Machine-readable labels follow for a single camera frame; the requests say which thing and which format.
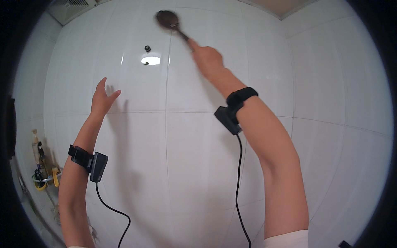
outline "forearm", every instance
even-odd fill
[[[102,121],[102,116],[90,115],[81,127],[73,145],[93,154]],[[89,233],[85,205],[87,183],[87,171],[72,162],[71,157],[68,156],[59,188],[60,218],[67,246],[94,247]]]

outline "wrist strap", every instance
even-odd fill
[[[91,165],[94,157],[92,154],[73,145],[70,145],[68,154],[71,156],[72,162],[82,166],[88,173],[91,173]]]
[[[241,132],[236,114],[244,106],[244,101],[258,93],[251,87],[246,87],[231,93],[226,98],[227,107],[220,106],[214,113],[215,117],[233,134]]]
[[[245,87],[241,90],[237,90],[232,92],[227,98],[226,103],[227,107],[231,111],[233,121],[237,124],[239,121],[237,120],[236,114],[244,106],[244,101],[252,96],[257,96],[258,93],[251,87]]]

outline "soap dispenser bottle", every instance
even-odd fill
[[[35,161],[36,161],[36,166],[37,169],[39,170],[41,177],[43,179],[48,178],[48,172],[47,170],[40,165],[40,153],[39,153],[39,139],[37,137],[37,129],[32,130],[33,134],[35,135],[32,143],[32,149],[33,149],[33,155],[35,156]]]

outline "ventilation grille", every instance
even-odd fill
[[[48,7],[48,12],[65,25],[95,6],[95,0],[55,0]]]

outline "right hand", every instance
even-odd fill
[[[225,69],[222,55],[209,46],[199,46],[194,40],[188,40],[192,56],[201,74],[210,82]]]

